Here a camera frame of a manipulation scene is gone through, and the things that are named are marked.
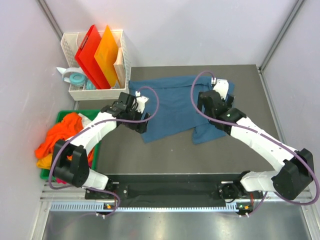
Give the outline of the blue t-shirt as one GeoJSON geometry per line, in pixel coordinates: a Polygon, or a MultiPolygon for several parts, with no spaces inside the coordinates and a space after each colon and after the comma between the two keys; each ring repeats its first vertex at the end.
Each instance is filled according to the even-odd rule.
{"type": "Polygon", "coordinates": [[[186,75],[129,81],[131,94],[140,91],[141,95],[149,98],[145,111],[151,115],[156,110],[156,96],[151,90],[142,87],[154,89],[159,99],[158,111],[155,117],[149,120],[146,132],[141,135],[144,143],[151,143],[190,129],[193,129],[194,144],[226,136],[226,133],[210,124],[193,107],[190,95],[195,78],[194,75],[186,75]]]}

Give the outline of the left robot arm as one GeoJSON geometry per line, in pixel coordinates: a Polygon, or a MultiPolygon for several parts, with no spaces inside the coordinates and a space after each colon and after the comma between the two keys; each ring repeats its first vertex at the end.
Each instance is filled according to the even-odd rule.
{"type": "Polygon", "coordinates": [[[114,191],[109,178],[89,166],[89,153],[111,131],[123,124],[140,134],[145,133],[148,118],[144,112],[148,97],[122,92],[111,105],[106,105],[87,126],[68,140],[58,140],[53,149],[51,172],[56,179],[76,188],[95,188],[102,198],[114,191]]]}

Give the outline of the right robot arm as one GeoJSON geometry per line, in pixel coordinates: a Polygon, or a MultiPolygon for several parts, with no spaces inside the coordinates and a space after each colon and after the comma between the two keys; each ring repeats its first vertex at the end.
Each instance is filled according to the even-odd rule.
{"type": "Polygon", "coordinates": [[[233,96],[223,100],[215,90],[199,92],[197,108],[209,117],[209,123],[241,141],[273,167],[272,171],[245,171],[233,192],[245,198],[251,192],[274,192],[286,200],[294,200],[314,179],[312,153],[289,147],[259,128],[245,113],[232,107],[233,96]]]}

